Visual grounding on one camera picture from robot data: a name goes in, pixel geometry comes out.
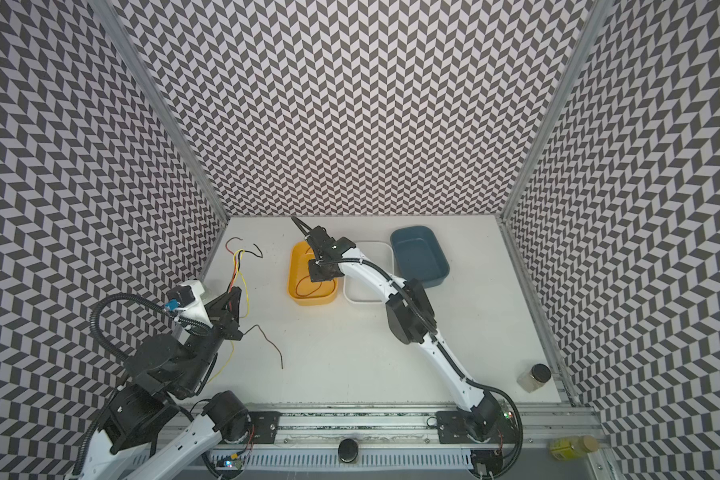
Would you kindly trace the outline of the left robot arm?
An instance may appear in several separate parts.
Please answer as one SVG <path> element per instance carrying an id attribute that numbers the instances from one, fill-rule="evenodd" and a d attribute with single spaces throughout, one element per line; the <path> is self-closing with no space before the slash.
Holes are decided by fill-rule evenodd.
<path id="1" fill-rule="evenodd" d="M 248 466 L 256 427 L 248 408 L 231 391 L 204 400 L 197 415 L 181 401 L 200 395 L 210 381 L 218 351 L 242 338 L 242 291 L 232 286 L 203 302 L 202 285 L 185 282 L 159 304 L 132 293 L 116 293 L 97 302 L 88 315 L 92 337 L 124 367 L 125 382 L 94 414 L 70 479 L 117 479 L 130 461 L 147 461 L 134 479 L 172 479 L 201 459 L 216 479 L 236 479 Z M 115 302 L 131 302 L 169 318 L 179 330 L 153 335 L 128 354 L 106 338 L 101 317 Z"/>

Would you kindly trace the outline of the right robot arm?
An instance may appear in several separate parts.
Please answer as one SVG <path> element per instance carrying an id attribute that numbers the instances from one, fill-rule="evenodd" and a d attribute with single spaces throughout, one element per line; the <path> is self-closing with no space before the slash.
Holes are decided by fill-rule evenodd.
<path id="1" fill-rule="evenodd" d="M 523 444 L 519 409 L 510 395 L 474 380 L 438 329 L 434 310 L 421 282 L 396 276 L 373 263 L 346 237 L 332 237 L 324 227 L 291 218 L 313 251 L 308 273 L 314 282 L 348 277 L 374 290 L 384 301 L 391 333 L 404 345 L 420 349 L 446 386 L 463 421 L 467 437 L 486 443 L 495 436 Z"/>

